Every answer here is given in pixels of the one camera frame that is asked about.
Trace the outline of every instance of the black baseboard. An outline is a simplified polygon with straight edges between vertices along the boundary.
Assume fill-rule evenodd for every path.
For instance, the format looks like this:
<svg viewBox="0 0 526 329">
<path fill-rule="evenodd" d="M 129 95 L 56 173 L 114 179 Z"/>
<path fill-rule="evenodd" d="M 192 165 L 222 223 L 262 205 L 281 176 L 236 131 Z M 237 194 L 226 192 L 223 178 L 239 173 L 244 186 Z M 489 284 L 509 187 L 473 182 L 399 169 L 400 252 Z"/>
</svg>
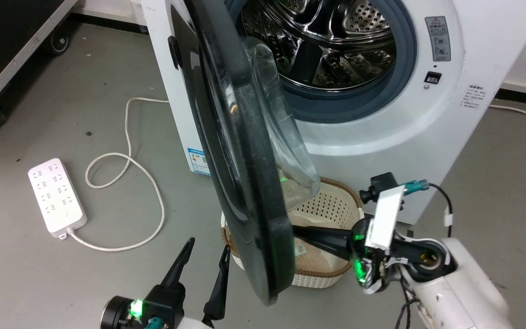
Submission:
<svg viewBox="0 0 526 329">
<path fill-rule="evenodd" d="M 148 34 L 147 27 L 143 27 L 134 23 L 127 23 L 126 21 L 115 21 L 114 19 L 82 15 L 81 13 L 71 13 L 68 16 L 68 19 L 71 21 L 79 21 L 81 23 L 98 25 L 99 27 L 108 27 L 109 29 L 140 33 L 144 35 Z M 495 98 L 498 98 L 499 100 L 526 103 L 526 93 L 502 88 L 496 93 Z"/>
<path fill-rule="evenodd" d="M 147 31 L 147 27 L 144 27 L 142 25 L 128 23 L 126 21 L 115 21 L 114 19 L 83 15 L 81 13 L 71 13 L 68 16 L 67 20 L 79 21 L 81 23 L 97 25 L 99 27 L 108 27 L 109 29 L 139 33 L 142 35 L 149 34 Z"/>
<path fill-rule="evenodd" d="M 499 100 L 526 103 L 526 92 L 512 91 L 501 88 L 494 97 L 498 98 Z"/>
</svg>

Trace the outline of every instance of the sticker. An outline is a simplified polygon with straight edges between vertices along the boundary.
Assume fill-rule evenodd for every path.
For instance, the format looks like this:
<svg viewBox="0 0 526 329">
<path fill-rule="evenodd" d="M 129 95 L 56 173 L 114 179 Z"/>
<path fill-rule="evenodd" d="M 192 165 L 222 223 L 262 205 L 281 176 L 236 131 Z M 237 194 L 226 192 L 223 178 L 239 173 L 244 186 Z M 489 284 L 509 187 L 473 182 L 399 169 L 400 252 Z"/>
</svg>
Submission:
<svg viewBox="0 0 526 329">
<path fill-rule="evenodd" d="M 372 218 L 371 221 L 369 222 L 369 228 L 367 229 L 367 239 L 365 239 L 365 241 L 372 240 L 373 230 L 374 230 L 374 218 Z"/>
<path fill-rule="evenodd" d="M 203 151 L 196 149 L 188 149 L 188 155 L 190 156 L 190 161 L 192 162 L 194 172 L 204 175 L 210 175 L 208 163 L 206 162 L 206 156 L 204 155 Z"/>
<path fill-rule="evenodd" d="M 294 253 L 296 254 L 296 257 L 301 256 L 301 255 L 305 254 L 306 252 L 307 252 L 307 250 L 305 250 L 305 246 L 304 245 L 296 245 L 295 248 L 294 248 Z"/>
<path fill-rule="evenodd" d="M 464 97 L 462 97 L 460 106 L 478 110 L 480 104 L 486 98 L 486 94 L 487 92 L 484 91 L 483 87 L 471 84 L 470 87 L 468 87 L 468 90 L 466 90 Z"/>
<path fill-rule="evenodd" d="M 449 62 L 452 53 L 449 46 L 449 33 L 445 16 L 426 17 L 427 29 L 430 32 L 431 52 L 434 62 Z"/>
</svg>

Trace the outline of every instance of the power outlet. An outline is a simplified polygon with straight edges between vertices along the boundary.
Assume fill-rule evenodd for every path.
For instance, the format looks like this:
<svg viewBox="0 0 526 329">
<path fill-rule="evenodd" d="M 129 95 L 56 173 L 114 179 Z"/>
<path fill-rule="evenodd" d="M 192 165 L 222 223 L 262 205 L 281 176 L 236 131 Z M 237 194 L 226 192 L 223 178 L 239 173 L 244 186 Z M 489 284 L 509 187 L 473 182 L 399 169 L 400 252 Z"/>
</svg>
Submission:
<svg viewBox="0 0 526 329">
<path fill-rule="evenodd" d="M 68 228 L 78 229 L 86 223 L 86 214 L 60 159 L 33 167 L 27 175 L 46 228 L 53 237 L 64 239 Z"/>
</svg>

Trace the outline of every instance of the concrete floor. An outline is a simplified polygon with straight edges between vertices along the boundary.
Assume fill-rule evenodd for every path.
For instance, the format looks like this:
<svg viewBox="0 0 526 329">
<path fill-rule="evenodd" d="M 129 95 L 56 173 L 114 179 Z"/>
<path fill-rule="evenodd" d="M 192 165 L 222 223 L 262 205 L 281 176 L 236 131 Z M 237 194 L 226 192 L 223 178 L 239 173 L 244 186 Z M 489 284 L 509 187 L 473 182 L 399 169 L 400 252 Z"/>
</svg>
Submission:
<svg viewBox="0 0 526 329">
<path fill-rule="evenodd" d="M 222 249 L 221 209 L 210 178 L 188 171 L 169 106 L 131 107 L 134 156 L 154 175 L 169 213 L 146 246 L 104 253 L 52 238 L 27 179 L 38 163 L 55 157 L 65 162 L 88 214 L 79 230 L 87 241 L 123 246 L 152 233 L 158 203 L 138 169 L 106 190 L 84 181 L 96 156 L 126 152 L 124 108 L 134 96 L 166 98 L 149 38 L 81 25 L 66 54 L 33 58 L 2 99 L 10 113 L 0 127 L 0 327 L 96 328 L 109 298 L 143 297 L 159 283 L 188 237 L 196 237 L 196 246 L 182 277 L 184 307 L 187 316 L 202 317 Z M 122 165 L 104 161 L 93 181 L 109 181 Z M 455 237 L 500 288 L 514 327 L 526 328 L 526 116 L 489 110 L 444 187 L 455 204 Z M 443 208 L 443 200 L 434 198 L 415 227 L 417 236 L 442 237 Z M 291 287 L 265 308 L 232 264 L 227 316 L 216 326 L 392 328 L 402 301 L 397 286 L 363 295 L 349 272 L 330 289 Z M 422 328 L 417 317 L 412 328 Z"/>
</svg>

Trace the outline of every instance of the power cord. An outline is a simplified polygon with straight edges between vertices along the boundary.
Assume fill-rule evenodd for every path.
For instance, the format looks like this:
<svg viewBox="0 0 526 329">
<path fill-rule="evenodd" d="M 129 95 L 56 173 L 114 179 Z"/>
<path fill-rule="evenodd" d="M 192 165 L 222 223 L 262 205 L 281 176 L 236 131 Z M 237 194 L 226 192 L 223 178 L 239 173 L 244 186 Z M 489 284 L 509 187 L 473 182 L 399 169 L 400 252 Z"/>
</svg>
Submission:
<svg viewBox="0 0 526 329">
<path fill-rule="evenodd" d="M 163 227 L 163 223 L 165 222 L 165 207 L 163 206 L 163 200 L 162 200 L 162 197 L 161 197 L 161 192 L 159 192 L 159 188 L 157 187 L 157 183 L 155 183 L 155 180 L 152 177 L 152 175 L 150 175 L 150 173 L 144 167 L 142 167 L 142 165 L 140 165 L 137 161 L 135 161 L 133 158 L 131 158 L 131 140 L 129 138 L 129 130 L 128 130 L 127 126 L 128 126 L 128 121 L 129 121 L 129 105 L 133 101 L 148 101 L 148 102 L 158 102 L 158 103 L 169 103 L 169 101 L 154 100 L 152 98 L 144 98 L 144 97 L 133 97 L 130 100 L 128 100 L 127 101 L 127 105 L 125 105 L 125 137 L 127 138 L 127 150 L 128 150 L 127 152 L 128 153 L 127 154 L 121 154 L 121 153 L 118 153 L 118 152 L 111 152 L 111 153 L 107 153 L 107 154 L 103 154 L 101 156 L 98 156 L 86 168 L 85 180 L 86 180 L 87 185 L 89 185 L 93 189 L 104 189 L 105 187 L 109 187 L 109 186 L 113 185 L 113 183 L 118 181 L 119 178 L 121 178 L 123 176 L 123 174 L 125 174 L 125 171 L 127 171 L 127 169 L 129 168 L 129 164 L 133 163 L 139 169 L 141 169 L 143 171 L 143 173 L 145 173 L 147 175 L 147 177 L 150 179 L 150 181 L 152 181 L 152 184 L 153 184 L 154 189 L 155 189 L 155 194 L 157 194 L 157 198 L 159 200 L 159 207 L 161 208 L 161 218 L 159 219 L 159 225 L 158 225 L 157 229 L 155 229 L 154 233 L 152 233 L 152 235 L 150 235 L 147 239 L 143 240 L 142 242 L 138 242 L 137 244 L 130 245 L 130 246 L 124 246 L 124 247 L 120 247 L 120 248 L 104 248 L 104 247 L 99 247 L 99 246 L 92 245 L 92 244 L 82 240 L 81 238 L 77 237 L 77 235 L 76 235 L 76 233 L 74 232 L 73 229 L 71 229 L 71 228 L 68 229 L 69 235 L 71 237 L 73 237 L 76 241 L 80 242 L 81 244 L 83 244 L 83 245 L 85 245 L 85 246 L 87 246 L 89 248 L 93 248 L 95 250 L 115 252 L 115 251 L 124 251 L 124 250 L 130 250 L 130 249 L 133 249 L 133 248 L 137 248 L 138 246 L 142 246 L 142 245 L 150 242 L 159 233 L 159 231 Z M 109 183 L 106 183 L 104 185 L 94 185 L 94 184 L 92 184 L 90 182 L 90 180 L 89 180 L 89 177 L 88 177 L 89 172 L 90 172 L 90 168 L 92 168 L 92 166 L 94 166 L 96 164 L 96 162 L 98 162 L 100 159 L 106 158 L 108 156 L 121 156 L 121 158 L 127 159 L 127 163 L 125 164 L 125 167 L 123 167 L 123 170 L 121 170 L 121 173 L 119 173 L 119 175 L 117 175 L 117 177 L 115 177 L 113 180 L 109 181 Z"/>
<path fill-rule="evenodd" d="M 490 105 L 488 107 L 491 107 L 491 108 L 498 108 L 498 109 L 501 109 L 501 110 L 509 110 L 509 111 L 515 111 L 515 112 L 519 112 L 519 113 L 522 113 L 522 114 L 526 114 L 526 111 L 524 110 L 521 110 L 520 108 L 515 108 L 515 107 L 511 107 L 511 106 L 495 106 L 495 105 Z"/>
<path fill-rule="evenodd" d="M 411 325 L 409 318 L 410 318 L 410 311 L 409 311 L 409 305 L 413 304 L 414 302 L 419 302 L 417 298 L 411 298 L 410 300 L 407 300 L 403 306 L 401 306 L 401 312 L 399 313 L 399 317 L 397 318 L 397 322 L 395 323 L 395 329 L 399 329 L 399 326 L 401 325 L 401 319 L 403 318 L 403 314 L 405 313 L 405 309 L 407 309 L 407 326 L 406 328 L 409 329 L 409 325 Z"/>
<path fill-rule="evenodd" d="M 401 278 L 401 281 L 399 281 L 399 283 L 401 283 L 401 289 L 403 290 L 403 298 L 405 298 L 405 304 L 407 304 L 409 302 L 409 289 L 407 289 L 407 287 L 405 286 L 407 281 L 405 281 L 404 278 Z M 407 323 L 405 323 L 405 329 L 409 329 L 409 327 L 411 327 L 411 308 L 407 308 Z"/>
<path fill-rule="evenodd" d="M 442 189 L 439 185 L 430 183 L 430 186 L 433 187 L 434 189 L 438 190 L 444 196 L 444 198 L 446 199 L 446 202 L 447 202 L 447 214 L 446 214 L 446 217 L 450 218 L 449 219 L 450 223 L 447 226 L 447 237 L 451 238 L 452 237 L 452 223 L 451 223 L 451 220 L 452 220 L 452 217 L 453 217 L 452 201 L 449 199 L 449 196 L 444 191 L 444 189 Z"/>
</svg>

